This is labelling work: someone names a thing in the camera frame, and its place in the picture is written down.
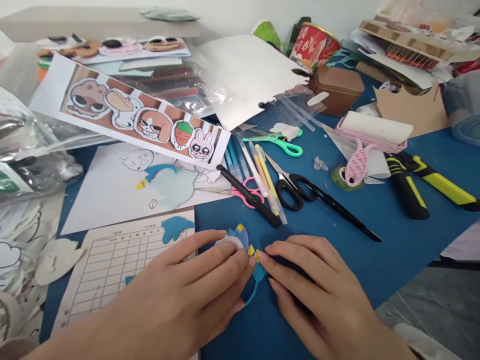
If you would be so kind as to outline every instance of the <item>grid form paper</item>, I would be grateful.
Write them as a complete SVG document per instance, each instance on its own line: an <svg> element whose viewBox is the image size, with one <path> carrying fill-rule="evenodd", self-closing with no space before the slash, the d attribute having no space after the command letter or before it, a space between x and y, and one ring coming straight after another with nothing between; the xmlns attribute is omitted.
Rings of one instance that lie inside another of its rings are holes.
<svg viewBox="0 0 480 360"><path fill-rule="evenodd" d="M85 252L61 300L52 334L108 304L126 286L126 277L135 276L155 256L195 233L194 228L186 229L177 241L164 244L162 222L176 216L195 222L194 210L189 209L90 230L81 246Z"/></svg>

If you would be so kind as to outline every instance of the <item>tape roll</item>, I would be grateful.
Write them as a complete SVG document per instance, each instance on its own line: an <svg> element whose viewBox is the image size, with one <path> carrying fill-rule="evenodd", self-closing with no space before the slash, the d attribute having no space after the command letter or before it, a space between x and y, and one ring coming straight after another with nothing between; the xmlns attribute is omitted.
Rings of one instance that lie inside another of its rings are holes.
<svg viewBox="0 0 480 360"><path fill-rule="evenodd" d="M337 185L340 189L343 189L348 192L361 189L365 185L365 180L362 179L360 185L355 187L348 186L347 183L345 182L345 166L343 165L336 167L335 170L331 172L331 179L333 180L335 185Z"/></svg>

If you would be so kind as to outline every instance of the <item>hand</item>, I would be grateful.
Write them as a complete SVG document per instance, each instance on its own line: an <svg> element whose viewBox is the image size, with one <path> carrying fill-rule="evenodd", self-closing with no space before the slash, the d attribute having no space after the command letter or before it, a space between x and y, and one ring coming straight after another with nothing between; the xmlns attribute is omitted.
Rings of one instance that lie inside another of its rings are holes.
<svg viewBox="0 0 480 360"><path fill-rule="evenodd" d="M240 295L255 267L245 250L226 241L184 261L225 234L201 231L170 247L110 304L29 356L188 360L223 332L244 306Z"/></svg>
<svg viewBox="0 0 480 360"><path fill-rule="evenodd" d="M323 237L297 235L265 248L300 266L315 283L264 252L258 259L273 277L280 312L310 353L321 360L417 360L380 322L359 281ZM310 311L299 308L295 295Z"/></svg>

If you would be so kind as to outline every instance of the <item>table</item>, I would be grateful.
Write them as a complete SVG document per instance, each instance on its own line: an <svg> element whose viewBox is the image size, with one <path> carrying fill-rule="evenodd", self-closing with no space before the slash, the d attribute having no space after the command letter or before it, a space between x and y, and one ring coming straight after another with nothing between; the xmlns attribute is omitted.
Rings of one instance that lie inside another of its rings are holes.
<svg viewBox="0 0 480 360"><path fill-rule="evenodd" d="M366 91L354 106L372 102L372 85L379 83L361 74ZM319 121L334 127L338 118L317 115ZM416 175L412 175L430 211L427 220L407 218L400 207L393 188L387 180L382 185L366 185L358 191L346 192L332 182L330 172L315 171L314 158L319 156L330 170L346 160L324 131L303 129L303 136L295 144L303 147L298 158L287 156L272 143L264 149L289 173L301 174L349 209L383 243L370 240L350 223L329 210L319 201L306 202L298 212L285 210L288 225L279 229L270 226L255 210L242 206L236 198L228 198L195 207L196 230L227 229L238 223L249 231L250 242L263 249L275 240L285 240L292 234L323 236L336 247L355 273L371 305L376 308L415 277L461 232L480 218L479 213L468 212L453 204L436 189ZM88 168L96 147L74 151L78 160ZM438 172L471 194L480 197L480 149L454 139L449 129L416 137L408 141L408 152L421 156ZM63 226L81 182L70 186L63 203L60 226ZM68 235L82 241L86 231ZM58 306L67 287L69 276L49 287L41 331L44 341L50 332ZM245 290L248 294L252 284ZM312 359L299 338L279 313L277 299L269 282L263 280L255 298L232 320L228 329L201 350L202 360L244 359Z"/></svg>

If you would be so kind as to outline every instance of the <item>green-handled scissors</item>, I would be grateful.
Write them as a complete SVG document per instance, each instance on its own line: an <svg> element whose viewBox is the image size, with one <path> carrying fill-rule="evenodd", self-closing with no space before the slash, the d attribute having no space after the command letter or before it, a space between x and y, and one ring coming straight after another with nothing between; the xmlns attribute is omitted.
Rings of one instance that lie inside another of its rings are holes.
<svg viewBox="0 0 480 360"><path fill-rule="evenodd" d="M252 133L255 133L255 134L263 135L263 136L260 136L260 137L244 137L244 138L242 138L242 140L244 142L269 141L271 143L277 144L279 147L281 147L283 149L283 151L287 155L290 155L291 157L295 157L295 158L299 157L304 152L304 150L300 146L293 145L292 143L289 143L287 141L282 141L280 139L281 137L283 137L281 132L267 133L267 132L263 132L263 131L259 131L259 130L255 130L255 129L248 129L248 131L250 131ZM298 133L298 135L296 137L298 138L299 136L302 136L302 134L303 134L303 131L302 131L302 129L300 129L300 132Z"/></svg>

